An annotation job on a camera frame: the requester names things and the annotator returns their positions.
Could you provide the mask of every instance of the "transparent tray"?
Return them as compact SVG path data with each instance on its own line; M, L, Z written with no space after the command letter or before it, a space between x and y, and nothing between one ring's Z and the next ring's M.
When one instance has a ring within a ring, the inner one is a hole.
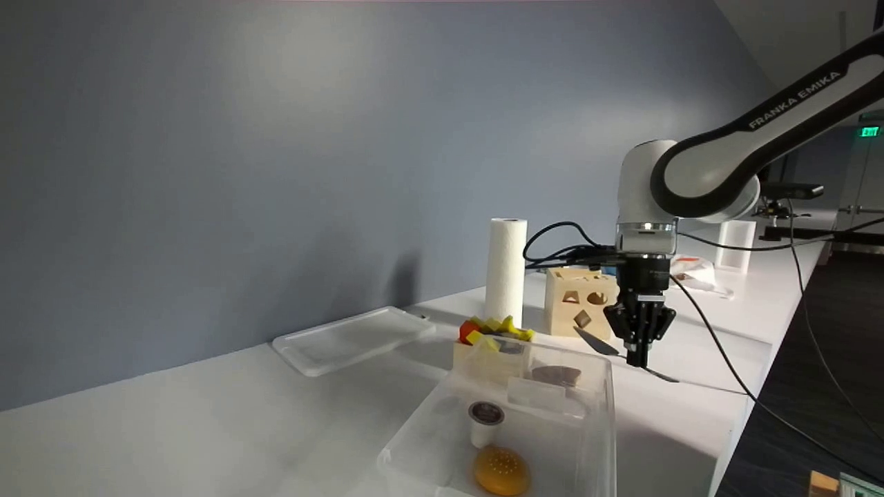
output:
M393 497L483 497L471 482L476 447L467 409L492 399L502 409L495 445L517 449L529 469L529 497L610 497L615 494L615 424L610 363L574 349L528 344L525 370L505 355L499 376L459 366L448 376L387 440L375 465ZM477 353L489 370L495 353ZM532 377L535 366L579 370L574 385Z
M434 331L434 323L394 305L373 309L355 316L303 327L273 340L302 376L318 377L339 366L394 349L404 342Z

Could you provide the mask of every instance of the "white table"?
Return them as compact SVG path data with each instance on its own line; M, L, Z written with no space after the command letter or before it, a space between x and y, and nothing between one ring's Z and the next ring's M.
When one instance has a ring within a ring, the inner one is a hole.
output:
M803 273L820 244L800 247ZM373 494L373 458L449 363L459 316L483 291L426 300L438 337L349 370L303 377L267 344L0 414L2 497L339 497ZM797 304L789 253L753 253L731 300L699 294L724 348L760 392ZM663 384L612 366L619 494L708 494L749 418L688 300L652 366L694 384ZM528 284L528 323L542 282Z

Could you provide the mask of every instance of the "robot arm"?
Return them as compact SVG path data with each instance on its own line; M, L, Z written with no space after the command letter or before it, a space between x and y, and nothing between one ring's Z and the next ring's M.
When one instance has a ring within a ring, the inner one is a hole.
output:
M746 115L688 141L648 141L625 157L619 184L619 300L605 309L643 366L675 320L663 304L676 218L726 220L760 197L757 170L884 97L884 29L774 93Z

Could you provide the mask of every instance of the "plastic bin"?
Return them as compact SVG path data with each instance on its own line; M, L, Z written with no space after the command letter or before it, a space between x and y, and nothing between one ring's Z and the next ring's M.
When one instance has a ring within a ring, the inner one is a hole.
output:
M532 497L615 494L615 422L610 363L605 359L546 344L523 344L525 370L498 355L507 381L469 377L463 366L448 376L401 424L378 454L389 497L483 497L471 482L476 447L467 409L492 399L505 411L495 445L517 449L529 469ZM574 385L532 377L535 366L579 370Z

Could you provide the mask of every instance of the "paper towel roll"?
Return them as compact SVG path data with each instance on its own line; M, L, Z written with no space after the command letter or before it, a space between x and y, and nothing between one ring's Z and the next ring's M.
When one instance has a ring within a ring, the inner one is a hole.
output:
M523 326L525 294L525 218L492 218L489 226L489 276L487 276L487 316L514 316Z

